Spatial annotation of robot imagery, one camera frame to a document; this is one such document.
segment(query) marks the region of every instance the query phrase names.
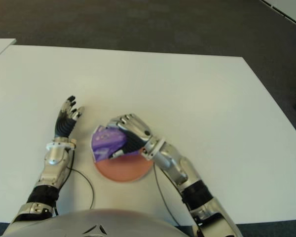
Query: pink plate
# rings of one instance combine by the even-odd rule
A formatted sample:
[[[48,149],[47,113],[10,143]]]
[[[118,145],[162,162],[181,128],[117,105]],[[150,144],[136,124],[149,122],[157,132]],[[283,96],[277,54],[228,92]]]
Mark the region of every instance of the pink plate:
[[[147,161],[141,155],[122,156],[95,163],[101,174],[116,182],[131,182],[140,179],[149,172],[152,165],[153,161]]]

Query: black cable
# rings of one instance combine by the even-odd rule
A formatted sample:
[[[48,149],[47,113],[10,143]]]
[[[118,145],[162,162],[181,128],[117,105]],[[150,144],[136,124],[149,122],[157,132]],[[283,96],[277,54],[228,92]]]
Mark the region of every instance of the black cable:
[[[94,203],[94,196],[95,196],[94,195],[94,188],[92,186],[92,183],[91,183],[91,181],[82,172],[80,172],[79,170],[74,169],[73,168],[73,165],[74,165],[74,151],[73,151],[73,158],[72,158],[71,165],[70,165],[70,167],[66,167],[67,169],[69,169],[69,173],[68,173],[66,179],[64,180],[63,184],[60,186],[59,191],[61,190],[61,188],[63,187],[63,185],[68,180],[68,178],[69,178],[69,176],[71,174],[71,171],[77,172],[78,174],[80,174],[88,182],[88,184],[91,187],[91,190],[92,190],[92,201],[91,201],[91,205],[90,205],[89,209],[92,209],[92,206],[93,206],[93,203]],[[55,211],[56,216],[58,216],[59,213],[58,213],[58,210],[57,210],[56,203],[55,203],[55,206],[54,206],[54,211]]]
[[[59,187],[59,190],[58,192],[60,192],[61,188],[63,187],[63,185],[66,183],[66,181],[68,180],[70,174],[71,174],[71,170],[73,168],[73,165],[74,165],[74,150],[73,150],[73,157],[72,157],[72,160],[71,160],[71,164],[70,164],[70,168],[69,168],[69,173],[66,177],[66,179],[64,180],[63,184]],[[56,206],[56,202],[55,202],[55,205],[54,205],[54,211],[55,211],[55,215],[58,216],[58,210],[57,210],[57,206]]]
[[[94,188],[93,188],[93,186],[92,186],[92,183],[91,183],[91,181],[82,173],[82,172],[80,172],[79,170],[76,170],[76,169],[73,169],[73,168],[68,168],[68,169],[71,169],[71,170],[73,170],[74,172],[77,172],[78,174],[80,174],[88,183],[89,183],[89,185],[90,185],[90,188],[91,188],[91,190],[92,190],[92,201],[91,201],[91,205],[90,205],[90,207],[89,207],[89,209],[92,209],[92,206],[93,206],[93,203],[94,203]]]
[[[59,216],[59,214],[58,214],[58,210],[57,210],[57,207],[56,207],[56,204],[55,204],[55,206],[54,206],[54,211],[55,211],[56,216]]]
[[[74,166],[74,150],[73,150],[73,158],[72,158],[72,160],[71,160],[70,168],[67,167],[67,168],[69,169],[69,173],[68,173],[66,179],[64,180],[63,184],[60,186],[59,191],[61,190],[61,188],[63,187],[63,185],[64,185],[64,184],[66,183],[66,181],[68,180],[68,178],[69,178],[69,176],[70,176],[70,174],[71,174],[71,170],[73,169],[73,166]]]
[[[164,199],[164,196],[163,196],[163,194],[162,194],[162,191],[161,191],[161,188],[160,188],[160,185],[159,185],[159,182],[158,182],[158,177],[157,177],[157,172],[156,172],[156,165],[155,165],[155,163],[153,164],[153,171],[154,171],[154,176],[155,176],[155,178],[156,178],[157,187],[158,187],[158,189],[159,189],[160,195],[161,195],[161,197],[162,197],[162,200],[163,200],[163,203],[164,203],[166,209],[168,210],[170,216],[171,216],[172,219],[175,221],[175,223],[176,223],[178,226],[181,226],[181,225],[178,223],[178,221],[176,220],[176,218],[173,216],[172,212],[170,211],[170,209],[169,209],[169,207],[168,207],[168,205],[167,205],[167,203],[166,203],[166,200]]]

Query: dark floor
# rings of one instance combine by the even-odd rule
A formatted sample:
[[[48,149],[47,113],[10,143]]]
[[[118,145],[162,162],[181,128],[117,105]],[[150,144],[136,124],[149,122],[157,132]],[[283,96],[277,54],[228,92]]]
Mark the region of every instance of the dark floor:
[[[259,0],[0,0],[0,38],[242,56],[296,129],[296,25]],[[240,227],[245,237],[296,236],[296,222]]]

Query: purple object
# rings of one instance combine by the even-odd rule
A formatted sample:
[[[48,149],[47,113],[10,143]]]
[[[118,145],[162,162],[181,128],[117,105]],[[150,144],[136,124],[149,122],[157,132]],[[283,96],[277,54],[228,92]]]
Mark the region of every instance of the purple object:
[[[126,140],[126,135],[117,128],[99,126],[91,139],[94,161],[99,162],[108,159],[114,152],[124,146]]]

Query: robotic arm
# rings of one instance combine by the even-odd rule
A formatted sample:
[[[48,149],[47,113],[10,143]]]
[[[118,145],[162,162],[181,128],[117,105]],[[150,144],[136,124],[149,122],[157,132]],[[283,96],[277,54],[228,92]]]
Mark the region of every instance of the robotic arm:
[[[199,237],[242,237],[237,226],[212,196],[191,162],[164,138],[154,136],[136,115],[112,119],[108,127],[122,131],[127,142],[112,157],[141,150],[142,156],[153,160],[169,178],[198,226]]]
[[[61,107],[55,125],[55,136],[48,143],[44,159],[44,169],[36,182],[27,202],[21,206],[10,225],[21,221],[39,221],[52,217],[59,191],[68,175],[67,166],[73,159],[70,157],[75,150],[75,140],[69,140],[77,119],[83,113],[72,107],[76,104],[75,97],[69,97]]]

